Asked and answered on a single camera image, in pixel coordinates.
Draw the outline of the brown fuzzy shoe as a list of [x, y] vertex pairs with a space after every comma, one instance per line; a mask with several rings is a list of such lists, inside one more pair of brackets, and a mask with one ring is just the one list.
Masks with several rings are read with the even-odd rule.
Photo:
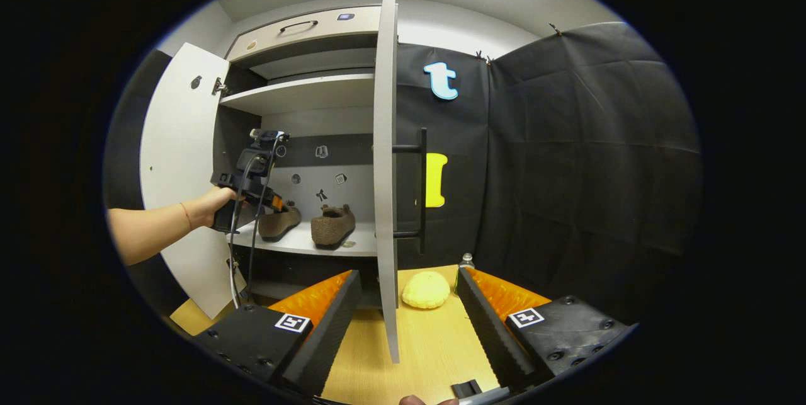
[[310, 221], [312, 241], [319, 248], [337, 248], [354, 231], [355, 215], [348, 204], [322, 205], [321, 211], [321, 216]]
[[263, 241], [277, 242], [302, 221], [300, 211], [295, 206], [284, 206], [280, 212], [259, 216], [258, 235]]

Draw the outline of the black backdrop cloth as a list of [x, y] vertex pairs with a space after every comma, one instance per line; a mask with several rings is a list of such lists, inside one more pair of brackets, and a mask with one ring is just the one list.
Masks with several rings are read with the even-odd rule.
[[425, 253], [401, 268], [477, 268], [624, 322], [649, 313], [693, 232], [703, 166], [696, 124], [661, 55], [622, 21], [541, 38], [486, 63], [397, 50], [397, 140], [427, 129], [446, 156]]
[[[110, 120], [103, 159], [103, 196], [110, 208], [143, 210], [140, 145], [150, 99], [172, 57], [158, 49], [145, 55], [126, 84]], [[161, 253], [128, 267], [133, 285], [150, 307], [169, 318], [189, 298]]]

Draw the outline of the clear plastic bottle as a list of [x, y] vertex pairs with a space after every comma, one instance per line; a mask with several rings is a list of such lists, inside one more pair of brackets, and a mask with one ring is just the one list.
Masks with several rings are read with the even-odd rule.
[[463, 268], [475, 268], [472, 259], [473, 259], [472, 253], [464, 253], [460, 263], [457, 265], [455, 270], [454, 284], [452, 288], [453, 294], [458, 295], [458, 284], [460, 284], [460, 271]]

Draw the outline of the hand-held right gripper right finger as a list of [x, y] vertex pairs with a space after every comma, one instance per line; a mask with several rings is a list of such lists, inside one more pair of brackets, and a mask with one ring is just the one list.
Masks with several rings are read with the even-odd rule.
[[524, 392], [594, 360], [633, 325], [575, 295], [547, 299], [476, 268], [459, 268], [456, 290], [500, 386]]

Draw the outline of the white shoe cabinet door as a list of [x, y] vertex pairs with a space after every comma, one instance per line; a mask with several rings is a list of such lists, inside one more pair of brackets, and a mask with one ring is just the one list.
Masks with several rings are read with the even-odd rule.
[[[212, 188], [213, 130], [229, 62], [184, 43], [150, 99], [139, 152], [144, 207], [167, 207]], [[224, 233], [200, 227], [176, 241], [163, 258], [179, 286], [209, 318], [232, 304], [229, 244]]]
[[397, 0], [381, 0], [372, 107], [372, 178], [375, 245], [381, 311], [389, 361], [400, 362], [395, 232], [395, 97], [397, 97]]

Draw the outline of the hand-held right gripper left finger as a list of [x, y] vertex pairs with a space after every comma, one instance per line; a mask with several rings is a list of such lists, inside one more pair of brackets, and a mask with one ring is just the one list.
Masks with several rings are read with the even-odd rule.
[[348, 270], [268, 307], [242, 305], [193, 341], [260, 383], [320, 396], [362, 293]]

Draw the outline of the yellow round cushion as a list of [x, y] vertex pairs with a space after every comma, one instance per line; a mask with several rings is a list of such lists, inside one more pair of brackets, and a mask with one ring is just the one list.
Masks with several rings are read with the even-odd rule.
[[414, 274], [406, 283], [401, 298], [405, 304], [417, 309], [441, 307], [451, 294], [451, 287], [443, 275], [434, 271]]

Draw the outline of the beige cabinet drawer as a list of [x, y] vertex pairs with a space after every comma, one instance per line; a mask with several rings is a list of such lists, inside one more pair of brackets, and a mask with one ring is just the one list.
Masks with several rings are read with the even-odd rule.
[[[255, 57], [277, 47], [289, 47], [325, 38], [360, 37], [375, 35], [379, 29], [381, 6], [355, 6], [308, 14], [274, 21], [240, 34], [231, 44], [225, 58], [230, 62]], [[305, 20], [319, 20], [319, 25], [292, 27], [280, 33], [280, 27]]]

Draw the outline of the white and grey shoe cabinet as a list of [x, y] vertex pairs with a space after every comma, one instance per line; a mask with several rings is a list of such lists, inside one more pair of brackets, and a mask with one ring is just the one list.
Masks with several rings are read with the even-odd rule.
[[[169, 37], [170, 55], [190, 43], [224, 58], [229, 71], [224, 83], [230, 97], [236, 93], [297, 79], [352, 73], [375, 75], [377, 34], [325, 38], [259, 53], [230, 62], [224, 53], [210, 51], [189, 38]], [[240, 149], [249, 143], [248, 129], [224, 134], [227, 115], [246, 114], [257, 127], [284, 130], [290, 144], [280, 149], [276, 169], [268, 184], [302, 212], [303, 221], [319, 214], [319, 206], [348, 204], [356, 222], [375, 225], [373, 196], [373, 101], [372, 106], [300, 110], [259, 116], [220, 105], [213, 130], [213, 171], [234, 170]]]

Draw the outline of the white thick cabinet shelf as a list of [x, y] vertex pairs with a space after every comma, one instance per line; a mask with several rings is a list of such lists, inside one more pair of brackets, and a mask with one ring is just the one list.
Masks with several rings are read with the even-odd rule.
[[372, 73], [312, 77], [236, 93], [220, 105], [259, 116], [372, 106], [374, 86]]

